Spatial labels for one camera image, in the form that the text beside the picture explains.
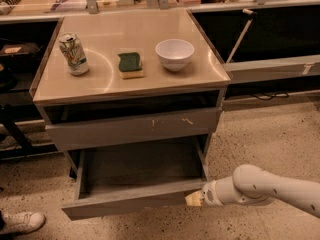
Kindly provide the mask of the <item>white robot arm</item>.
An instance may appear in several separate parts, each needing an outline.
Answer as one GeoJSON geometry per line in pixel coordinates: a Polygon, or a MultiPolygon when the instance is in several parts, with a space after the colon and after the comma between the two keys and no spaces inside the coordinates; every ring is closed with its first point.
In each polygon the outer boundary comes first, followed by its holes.
{"type": "Polygon", "coordinates": [[[205,183],[185,197],[193,207],[265,205],[273,199],[320,217],[320,184],[272,174],[260,167],[244,164],[229,177],[205,183]]]}

